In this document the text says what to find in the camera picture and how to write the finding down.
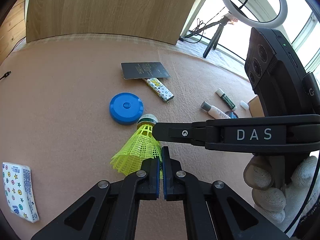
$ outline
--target wood grain panel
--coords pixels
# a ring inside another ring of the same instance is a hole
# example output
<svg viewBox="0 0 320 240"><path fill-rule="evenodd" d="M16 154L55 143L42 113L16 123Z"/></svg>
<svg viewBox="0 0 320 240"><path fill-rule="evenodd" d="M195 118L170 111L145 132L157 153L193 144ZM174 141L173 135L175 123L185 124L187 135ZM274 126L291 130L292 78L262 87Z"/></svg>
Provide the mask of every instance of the wood grain panel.
<svg viewBox="0 0 320 240"><path fill-rule="evenodd" d="M25 36L24 0L17 0L0 26L0 65Z"/></svg>
<svg viewBox="0 0 320 240"><path fill-rule="evenodd" d="M195 0L29 0L27 42L114 33L176 44Z"/></svg>

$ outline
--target screw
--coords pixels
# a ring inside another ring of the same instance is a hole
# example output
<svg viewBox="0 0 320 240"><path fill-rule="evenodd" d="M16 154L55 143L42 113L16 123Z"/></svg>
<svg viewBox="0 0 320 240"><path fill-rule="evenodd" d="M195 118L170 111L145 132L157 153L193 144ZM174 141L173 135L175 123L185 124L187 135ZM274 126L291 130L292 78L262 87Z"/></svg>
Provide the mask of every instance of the screw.
<svg viewBox="0 0 320 240"><path fill-rule="evenodd" d="M108 185L109 185L109 183L106 180L99 181L99 183L98 183L99 188L106 188L106 187L108 187Z"/></svg>
<svg viewBox="0 0 320 240"><path fill-rule="evenodd" d="M176 174L179 178L183 178L186 175L185 171L177 171Z"/></svg>
<svg viewBox="0 0 320 240"><path fill-rule="evenodd" d="M217 181L214 182L214 186L216 188L223 188L224 187L224 183L222 181L220 181L220 180L217 180Z"/></svg>
<svg viewBox="0 0 320 240"><path fill-rule="evenodd" d="M144 177L144 176L146 176L147 173L145 171L143 171L143 170L140 170L140 171L137 171L136 174L137 174L138 177Z"/></svg>

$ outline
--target white glove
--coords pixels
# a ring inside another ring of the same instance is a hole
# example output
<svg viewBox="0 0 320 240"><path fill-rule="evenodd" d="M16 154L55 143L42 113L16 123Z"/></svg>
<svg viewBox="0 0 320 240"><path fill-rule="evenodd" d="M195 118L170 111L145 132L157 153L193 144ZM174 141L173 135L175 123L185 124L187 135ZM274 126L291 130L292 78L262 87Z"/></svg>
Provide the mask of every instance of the white glove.
<svg viewBox="0 0 320 240"><path fill-rule="evenodd" d="M263 157L258 156L253 158L261 158L259 160L260 164L263 161L266 162ZM250 187L255 187L252 189L252 198L255 202L255 209L279 229L285 231L297 215L306 198L315 172L316 163L317 158L315 156L306 158L293 172L291 176L292 182L289 185L285 185L282 190L269 187L272 183L271 174L261 168L261 165L260 167L258 167L258 165L252 166L250 169L246 168L244 171L244 180ZM319 197L319 192L320 179L318 177L309 198L309 202L300 217L307 214L307 212L316 203ZM299 220L300 218L287 233L289 237L294 233Z"/></svg>

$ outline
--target triangular cutout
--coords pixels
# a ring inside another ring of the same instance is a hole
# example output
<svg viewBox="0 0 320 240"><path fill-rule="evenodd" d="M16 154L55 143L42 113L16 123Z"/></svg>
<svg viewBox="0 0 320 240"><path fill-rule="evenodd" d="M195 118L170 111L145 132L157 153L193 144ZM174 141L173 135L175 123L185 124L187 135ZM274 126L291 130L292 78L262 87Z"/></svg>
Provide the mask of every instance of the triangular cutout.
<svg viewBox="0 0 320 240"><path fill-rule="evenodd" d="M95 201L94 197L90 197L86 202L84 202L77 210L75 210L70 216L64 220L64 224L74 228L75 230L81 231L90 210Z"/></svg>
<svg viewBox="0 0 320 240"><path fill-rule="evenodd" d="M258 224L258 220L243 206L241 206L234 198L227 197L227 201L240 230L245 231L248 228Z"/></svg>

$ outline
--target yellow shuttlecock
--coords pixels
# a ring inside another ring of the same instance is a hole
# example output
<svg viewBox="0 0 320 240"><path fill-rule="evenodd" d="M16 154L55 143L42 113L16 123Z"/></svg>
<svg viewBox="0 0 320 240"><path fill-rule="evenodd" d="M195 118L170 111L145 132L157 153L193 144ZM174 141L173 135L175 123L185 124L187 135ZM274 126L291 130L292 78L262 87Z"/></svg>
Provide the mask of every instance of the yellow shuttlecock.
<svg viewBox="0 0 320 240"><path fill-rule="evenodd" d="M138 121L138 129L127 143L111 158L113 168L128 175L141 168L143 160L159 157L161 160L160 143L153 138L152 128L157 118L153 114L145 114Z"/></svg>

